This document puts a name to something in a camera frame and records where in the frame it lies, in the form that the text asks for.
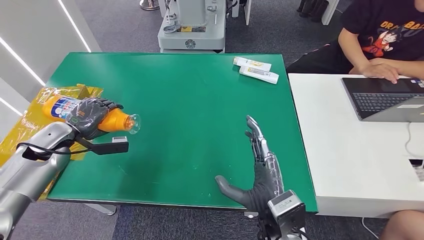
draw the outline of gray carpet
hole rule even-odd
[[[366,219],[380,234],[387,219]],[[256,240],[257,220],[242,212],[162,207],[122,206],[113,240]],[[373,240],[357,217],[316,216],[308,213],[306,232],[310,240]]]
[[[84,204],[37,202],[24,213],[11,240],[111,240],[117,218]]]
[[[351,0],[340,0],[344,11]],[[143,11],[138,0],[76,0],[104,52],[159,52],[159,11]],[[300,18],[298,0],[254,0],[250,25],[228,19],[228,53],[281,53],[286,66],[303,53],[335,39],[341,29],[336,11],[329,26]],[[384,219],[368,219],[380,233]],[[316,240],[371,240],[359,218],[308,215],[307,230]],[[123,206],[107,216],[83,204],[32,204],[13,240],[256,239],[256,222],[240,212]]]
[[[341,0],[344,10],[351,0]],[[336,39],[342,26],[336,11],[329,26],[299,17],[299,0],[254,0],[249,26],[244,12],[227,20],[227,53],[282,54],[286,65]],[[159,52],[161,13],[143,11],[137,0],[76,0],[103,52]]]

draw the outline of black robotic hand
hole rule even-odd
[[[108,133],[99,130],[98,125],[110,111],[116,108],[124,107],[105,98],[84,98],[66,117],[66,122],[74,126],[81,137],[92,140]]]
[[[222,194],[243,205],[247,210],[258,212],[260,215],[268,213],[267,203],[275,195],[273,179],[264,163],[254,164],[254,182],[250,190],[230,185],[221,175],[216,176],[215,180]]]
[[[248,211],[258,212],[258,239],[277,239],[281,235],[280,228],[268,207],[268,201],[284,191],[280,167],[276,156],[269,151],[258,123],[247,116],[247,126],[251,129],[246,135],[250,138],[254,156],[252,189],[243,190],[233,186],[221,175],[216,176],[215,181],[225,196],[243,205]]]

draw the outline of black pants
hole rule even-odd
[[[306,53],[285,70],[288,74],[348,74],[353,67],[339,43],[333,41]]]

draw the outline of green tabletop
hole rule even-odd
[[[223,196],[216,175],[244,189],[254,180],[246,115],[259,123],[278,157],[286,190],[316,212],[317,203],[282,56],[245,55],[271,63],[270,84],[239,74],[240,54],[70,53],[48,86],[81,83],[141,116],[127,153],[71,161],[48,198],[209,208],[243,208]]]

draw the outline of black cable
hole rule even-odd
[[[33,148],[43,150],[43,151],[48,152],[48,153],[60,154],[60,155],[82,154],[82,153],[90,152],[92,150],[91,148],[87,148],[87,149],[80,150],[80,151],[63,152],[63,151],[50,150],[50,149],[47,149],[47,148],[44,148],[44,147],[41,147],[41,146],[37,146],[37,145],[34,145],[32,143],[28,143],[28,142],[20,142],[16,145],[16,148],[19,148],[20,146],[33,147]]]

